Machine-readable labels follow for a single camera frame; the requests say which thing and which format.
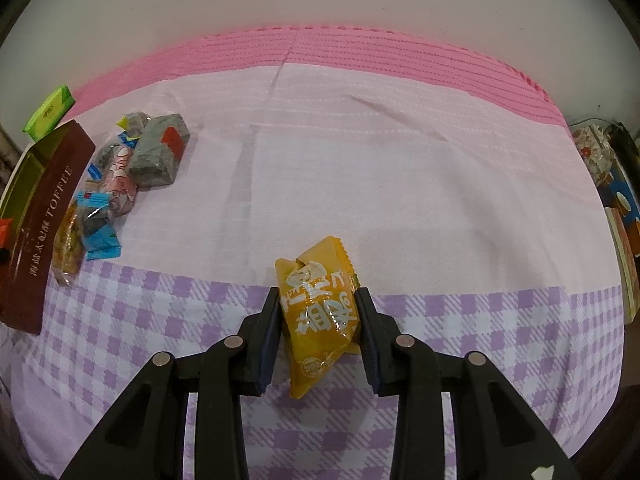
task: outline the grey candy package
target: grey candy package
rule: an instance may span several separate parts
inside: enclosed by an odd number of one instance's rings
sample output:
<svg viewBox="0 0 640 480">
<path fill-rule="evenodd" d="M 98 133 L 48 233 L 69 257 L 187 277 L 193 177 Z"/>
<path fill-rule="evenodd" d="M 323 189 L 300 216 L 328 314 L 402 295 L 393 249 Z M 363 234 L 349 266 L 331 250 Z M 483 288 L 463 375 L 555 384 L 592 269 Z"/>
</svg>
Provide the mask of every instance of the grey candy package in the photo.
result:
<svg viewBox="0 0 640 480">
<path fill-rule="evenodd" d="M 180 114 L 149 119 L 127 168 L 133 182 L 140 187 L 172 184 L 190 137 Z"/>
</svg>

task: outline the red label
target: red label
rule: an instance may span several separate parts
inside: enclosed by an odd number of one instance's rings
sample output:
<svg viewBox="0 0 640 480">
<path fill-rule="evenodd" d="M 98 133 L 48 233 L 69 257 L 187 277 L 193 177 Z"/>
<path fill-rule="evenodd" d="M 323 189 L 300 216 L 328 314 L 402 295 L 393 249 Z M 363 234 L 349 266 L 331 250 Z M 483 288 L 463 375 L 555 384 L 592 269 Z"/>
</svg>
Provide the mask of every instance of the red label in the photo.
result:
<svg viewBox="0 0 640 480">
<path fill-rule="evenodd" d="M 11 224 L 14 221 L 12 218 L 0 220 L 0 247 L 8 248 L 9 246 L 9 234 Z"/>
<path fill-rule="evenodd" d="M 174 152 L 174 157 L 177 160 L 182 160 L 182 155 L 184 154 L 184 142 L 182 142 L 182 138 L 173 126 L 169 126 L 162 136 L 161 141 L 166 144 L 169 149 Z"/>
</svg>

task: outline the cable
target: cable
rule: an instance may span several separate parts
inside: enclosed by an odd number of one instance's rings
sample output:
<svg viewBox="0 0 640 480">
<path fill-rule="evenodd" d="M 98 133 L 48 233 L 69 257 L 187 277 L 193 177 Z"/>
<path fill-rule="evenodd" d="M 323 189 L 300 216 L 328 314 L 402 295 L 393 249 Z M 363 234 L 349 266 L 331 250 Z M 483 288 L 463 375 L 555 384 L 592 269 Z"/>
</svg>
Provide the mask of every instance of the cable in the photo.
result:
<svg viewBox="0 0 640 480">
<path fill-rule="evenodd" d="M 0 349 L 4 348 L 4 345 L 7 344 L 7 342 L 9 341 L 9 339 L 11 339 L 11 332 L 9 330 L 6 331 L 6 337 L 4 338 L 4 341 L 2 341 L 2 343 L 0 344 Z M 11 397 L 11 394 L 9 393 L 9 388 L 7 387 L 6 383 L 4 382 L 4 379 L 2 378 L 2 375 L 0 374 L 0 383 L 2 383 L 2 386 L 4 386 L 4 390 L 6 391 L 7 395 L 9 395 Z"/>
<path fill-rule="evenodd" d="M 602 121 L 604 123 L 609 123 L 612 126 L 618 126 L 617 123 L 614 123 L 612 121 L 609 121 L 608 119 L 601 119 L 600 117 L 587 117 L 586 119 L 583 119 L 581 121 L 578 121 L 577 123 L 574 124 L 568 124 L 567 126 L 569 126 L 569 128 L 573 128 L 574 126 L 577 126 L 578 124 L 582 124 L 585 123 L 587 121 Z"/>
</svg>

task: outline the bed sheet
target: bed sheet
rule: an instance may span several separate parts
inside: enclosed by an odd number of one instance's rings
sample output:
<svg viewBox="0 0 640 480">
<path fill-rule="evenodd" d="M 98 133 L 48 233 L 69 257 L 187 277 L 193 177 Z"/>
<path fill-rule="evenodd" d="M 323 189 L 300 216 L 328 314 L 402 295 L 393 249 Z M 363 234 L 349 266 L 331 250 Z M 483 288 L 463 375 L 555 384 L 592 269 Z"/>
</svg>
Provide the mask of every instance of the bed sheet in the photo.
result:
<svg viewBox="0 0 640 480">
<path fill-rule="evenodd" d="M 122 256 L 50 282 L 41 336 L 12 338 L 14 410 L 43 471 L 60 475 L 154 352 L 234 333 L 274 260 L 328 234 L 381 312 L 437 351 L 486 352 L 567 453 L 609 409 L 623 338 L 609 228 L 561 114 L 517 70 L 391 32 L 273 28 L 174 46 L 76 97 L 98 142 L 138 109 L 180 112 L 192 137 L 176 182 L 118 226 Z M 359 358 L 294 401 L 281 356 L 242 402 L 252 478 L 388 476 L 395 401 Z"/>
</svg>

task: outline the yellow candy wrapper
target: yellow candy wrapper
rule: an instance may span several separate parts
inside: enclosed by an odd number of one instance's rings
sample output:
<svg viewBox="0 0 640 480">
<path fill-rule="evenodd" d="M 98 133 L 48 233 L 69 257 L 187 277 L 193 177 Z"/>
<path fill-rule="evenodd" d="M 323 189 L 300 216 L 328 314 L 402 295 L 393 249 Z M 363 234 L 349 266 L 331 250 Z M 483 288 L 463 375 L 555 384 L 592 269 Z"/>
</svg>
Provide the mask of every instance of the yellow candy wrapper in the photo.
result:
<svg viewBox="0 0 640 480">
<path fill-rule="evenodd" d="M 328 236 L 295 262 L 276 261 L 289 347 L 291 397 L 299 399 L 348 349 L 360 324 L 358 277 L 339 238 Z"/>
<path fill-rule="evenodd" d="M 61 286 L 71 286 L 73 278 L 80 272 L 83 258 L 84 247 L 80 239 L 78 205 L 73 200 L 53 240 L 51 269 Z"/>
</svg>

